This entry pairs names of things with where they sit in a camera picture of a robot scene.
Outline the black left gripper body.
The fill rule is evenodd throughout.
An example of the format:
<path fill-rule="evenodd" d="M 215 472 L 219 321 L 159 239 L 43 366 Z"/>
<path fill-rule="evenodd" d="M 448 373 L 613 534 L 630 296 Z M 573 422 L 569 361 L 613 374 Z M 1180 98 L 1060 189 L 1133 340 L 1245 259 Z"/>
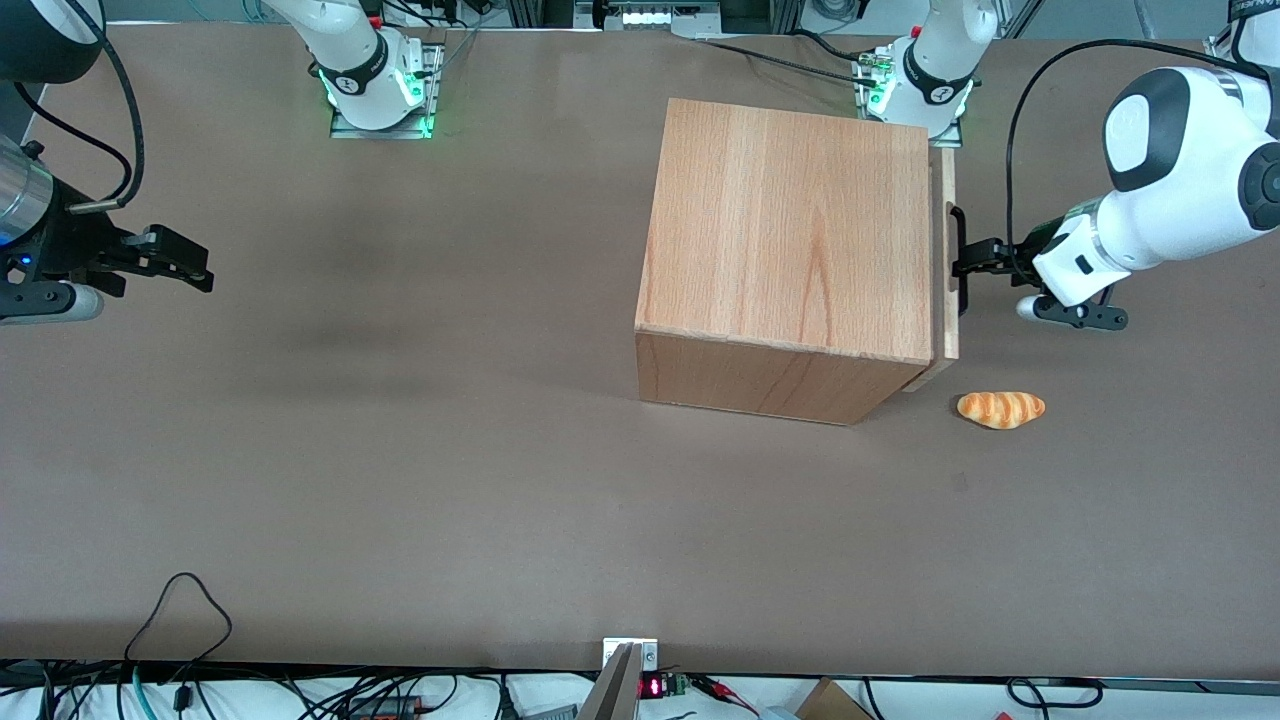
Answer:
<path fill-rule="evenodd" d="M 991 238 L 993 242 L 992 258 L 995 275 L 1009 275 L 1011 287 L 1028 286 L 1034 290 L 1046 290 L 1047 284 L 1041 278 L 1033 260 L 1038 258 L 1059 234 L 1057 222 L 1044 222 L 1034 227 L 1023 241 L 1014 243 L 1010 240 Z"/>

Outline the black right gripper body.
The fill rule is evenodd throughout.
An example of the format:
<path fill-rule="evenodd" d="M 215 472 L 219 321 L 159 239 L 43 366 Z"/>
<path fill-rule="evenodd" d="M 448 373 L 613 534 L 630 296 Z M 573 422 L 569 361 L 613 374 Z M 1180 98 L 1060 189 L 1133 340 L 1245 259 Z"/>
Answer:
<path fill-rule="evenodd" d="M 3 209 L 3 297 L 120 299 L 129 237 L 104 214 L 13 202 Z"/>

